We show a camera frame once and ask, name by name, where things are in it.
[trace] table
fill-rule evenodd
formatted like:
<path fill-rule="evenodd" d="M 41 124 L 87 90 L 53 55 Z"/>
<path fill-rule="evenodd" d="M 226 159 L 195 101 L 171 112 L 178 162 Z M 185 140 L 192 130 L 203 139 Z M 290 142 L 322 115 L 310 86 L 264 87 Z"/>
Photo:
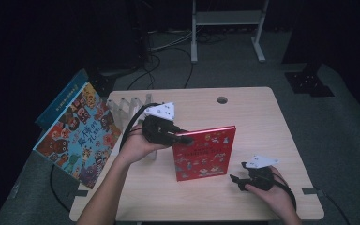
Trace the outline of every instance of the table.
<path fill-rule="evenodd" d="M 195 130 L 236 125 L 229 170 L 226 175 L 177 182 L 172 149 L 159 150 L 155 160 L 146 157 L 130 167 L 119 203 L 118 221 L 278 219 L 264 202 L 249 192 L 241 192 L 230 179 L 229 174 L 247 178 L 248 172 L 242 168 L 241 161 L 255 154 L 279 159 L 276 167 L 292 188 L 301 219 L 323 218 L 317 195 L 303 193 L 302 189 L 312 188 L 312 184 L 270 88 L 114 91 L 109 99 L 119 102 L 121 98 L 138 97 L 143 101 L 147 94 L 152 94 L 154 102 L 174 102 L 174 123 L 180 128 Z M 95 188 L 89 190 L 87 196 L 75 198 L 69 214 L 72 220 L 78 219 L 101 183 L 117 154 L 118 145 Z M 88 188 L 80 185 L 79 190 Z"/>
<path fill-rule="evenodd" d="M 264 0 L 262 10 L 247 11 L 197 11 L 196 0 L 192 2 L 192 39 L 191 62 L 198 62 L 197 51 L 197 26 L 199 25 L 240 25 L 257 24 L 256 35 L 251 38 L 253 48 L 259 62 L 265 62 L 265 57 L 260 47 L 260 37 L 263 30 L 265 14 L 269 0 Z"/>

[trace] red book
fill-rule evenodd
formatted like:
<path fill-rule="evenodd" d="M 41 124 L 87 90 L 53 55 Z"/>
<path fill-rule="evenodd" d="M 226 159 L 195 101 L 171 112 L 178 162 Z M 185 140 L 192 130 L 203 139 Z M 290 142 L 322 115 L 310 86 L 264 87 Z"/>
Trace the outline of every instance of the red book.
<path fill-rule="evenodd" d="M 229 126 L 178 134 L 193 142 L 172 147 L 177 181 L 227 174 L 235 131 L 235 126 Z"/>

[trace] wooden table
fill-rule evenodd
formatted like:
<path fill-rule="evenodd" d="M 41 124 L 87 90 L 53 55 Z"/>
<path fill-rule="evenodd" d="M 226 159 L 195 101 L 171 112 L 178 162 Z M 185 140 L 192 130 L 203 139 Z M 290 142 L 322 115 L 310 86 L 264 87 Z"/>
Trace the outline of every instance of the wooden table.
<path fill-rule="evenodd" d="M 323 209 L 316 194 L 305 195 L 302 188 L 312 188 L 308 173 L 294 144 L 276 98 L 268 87 L 206 88 L 175 90 L 115 91 L 109 99 L 152 94 L 153 101 L 174 102 L 174 123 L 187 130 L 236 125 L 235 142 L 226 175 L 177 182 L 173 151 L 157 151 L 134 163 L 119 203 L 118 221 L 239 221 L 272 220 L 277 216 L 259 198 L 241 192 L 229 174 L 247 178 L 241 161 L 254 155 L 279 159 L 276 167 L 289 183 L 297 200 L 297 213 L 303 220 L 323 218 Z M 226 98 L 225 104 L 218 98 Z M 115 155 L 87 196 L 77 196 L 70 218 L 77 220 L 89 199 L 101 183 Z M 80 185 L 79 190 L 88 190 Z"/>

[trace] white shelf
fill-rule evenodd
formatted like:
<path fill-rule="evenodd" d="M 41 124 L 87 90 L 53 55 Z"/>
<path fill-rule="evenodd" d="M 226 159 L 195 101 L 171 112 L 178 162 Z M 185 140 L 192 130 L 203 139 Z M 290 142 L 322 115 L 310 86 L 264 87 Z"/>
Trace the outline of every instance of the white shelf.
<path fill-rule="evenodd" d="M 196 25 L 259 24 L 261 16 L 260 10 L 197 12 Z"/>

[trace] book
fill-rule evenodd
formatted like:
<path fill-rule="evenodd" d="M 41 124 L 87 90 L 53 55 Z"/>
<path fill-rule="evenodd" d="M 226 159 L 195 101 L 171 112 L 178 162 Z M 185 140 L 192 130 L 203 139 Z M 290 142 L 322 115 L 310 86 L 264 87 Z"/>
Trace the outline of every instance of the book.
<path fill-rule="evenodd" d="M 36 120 L 45 132 L 33 150 L 93 188 L 121 131 L 87 78 L 80 70 Z"/>
<path fill-rule="evenodd" d="M 177 134 L 193 140 L 172 146 L 177 181 L 227 174 L 235 131 L 229 126 Z"/>

